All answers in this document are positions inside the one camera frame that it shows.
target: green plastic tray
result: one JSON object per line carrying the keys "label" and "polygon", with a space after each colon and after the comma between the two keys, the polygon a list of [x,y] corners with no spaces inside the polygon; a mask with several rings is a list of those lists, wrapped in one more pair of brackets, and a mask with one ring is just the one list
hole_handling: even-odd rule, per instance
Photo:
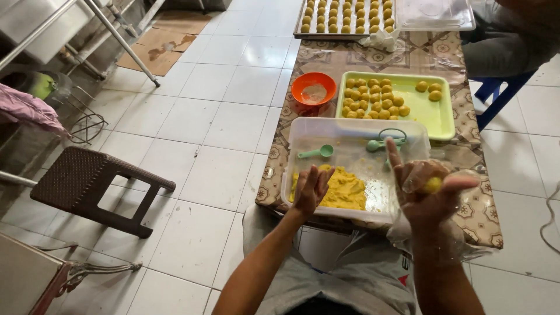
{"label": "green plastic tray", "polygon": [[[338,104],[335,117],[342,116],[344,103],[344,90],[346,80],[352,78],[358,80],[362,78],[366,81],[375,78],[381,81],[384,78],[391,80],[393,94],[404,99],[404,105],[410,107],[410,114],[406,117],[399,116],[401,121],[413,121],[422,123],[428,129],[428,137],[432,140],[450,140],[455,136],[455,123],[453,122],[453,109],[451,106],[451,94],[449,83],[442,77],[432,76],[413,76],[413,75],[390,75],[385,73],[355,72],[349,71],[342,75],[338,91]],[[430,84],[439,83],[441,85],[442,97],[440,101],[434,102],[428,99],[428,91],[420,93],[416,90],[416,83],[426,81]],[[368,104],[366,113],[371,109]]]}

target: gray shorts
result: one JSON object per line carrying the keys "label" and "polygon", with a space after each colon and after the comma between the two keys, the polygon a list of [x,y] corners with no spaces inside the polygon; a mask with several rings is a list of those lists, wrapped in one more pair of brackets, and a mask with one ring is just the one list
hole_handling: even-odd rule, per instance
{"label": "gray shorts", "polygon": [[[274,229],[279,220],[266,209],[250,206],[243,217],[245,256]],[[257,314],[284,314],[313,297],[350,305],[362,314],[412,314],[416,303],[412,270],[382,236],[356,233],[340,253],[335,268],[321,274],[292,247],[276,273]],[[404,286],[399,278],[408,275]]]}
{"label": "gray shorts", "polygon": [[497,10],[500,5],[493,0],[473,4],[477,28],[461,32],[461,40],[469,42],[463,45],[469,77],[519,75],[538,69],[558,53],[560,47],[551,38],[506,30],[496,22]]}

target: brown plastic chair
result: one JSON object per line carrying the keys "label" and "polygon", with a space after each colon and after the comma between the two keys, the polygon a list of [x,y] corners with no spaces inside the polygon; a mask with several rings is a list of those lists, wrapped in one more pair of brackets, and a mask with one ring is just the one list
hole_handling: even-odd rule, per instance
{"label": "brown plastic chair", "polygon": [[[150,184],[131,219],[97,205],[116,175]],[[175,183],[108,154],[68,147],[33,187],[30,197],[139,238],[148,238],[153,230],[143,226],[142,219],[161,187],[174,191]]]}

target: person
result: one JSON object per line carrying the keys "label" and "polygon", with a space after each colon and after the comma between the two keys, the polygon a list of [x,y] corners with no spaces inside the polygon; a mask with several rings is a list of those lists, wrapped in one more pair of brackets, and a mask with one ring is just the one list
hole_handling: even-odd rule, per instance
{"label": "person", "polygon": [[460,32],[469,77],[508,77],[537,70],[560,52],[560,1],[480,0],[477,28]]}
{"label": "person", "polygon": [[[461,263],[442,261],[451,248],[439,228],[456,211],[459,193],[476,187],[478,180],[451,174],[436,193],[405,193],[402,186],[411,172],[420,174],[414,179],[419,185],[440,169],[425,161],[403,165],[395,143],[387,140],[386,145],[401,209],[412,228],[414,286],[422,313],[483,314]],[[313,270],[292,246],[297,230],[329,189],[333,171],[312,166],[300,172],[293,206],[279,222],[264,209],[247,209],[245,259],[223,287],[212,314],[416,313],[413,294],[395,275],[400,251],[385,237],[357,233],[328,274]]]}

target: hand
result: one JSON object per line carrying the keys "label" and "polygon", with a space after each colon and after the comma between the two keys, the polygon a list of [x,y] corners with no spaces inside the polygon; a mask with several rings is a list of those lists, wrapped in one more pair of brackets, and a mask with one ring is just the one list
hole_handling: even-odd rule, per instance
{"label": "hand", "polygon": [[[461,191],[480,184],[475,177],[450,174],[445,166],[434,160],[411,161],[403,165],[393,139],[388,137],[385,143],[395,174],[399,204],[413,233],[438,229],[459,209]],[[440,190],[432,194],[422,193],[422,188],[432,177],[443,179]]]}
{"label": "hand", "polygon": [[334,167],[328,171],[319,170],[313,165],[309,171],[303,170],[297,178],[296,191],[292,208],[300,212],[305,221],[315,212],[317,206],[329,190],[328,182],[334,173]]}

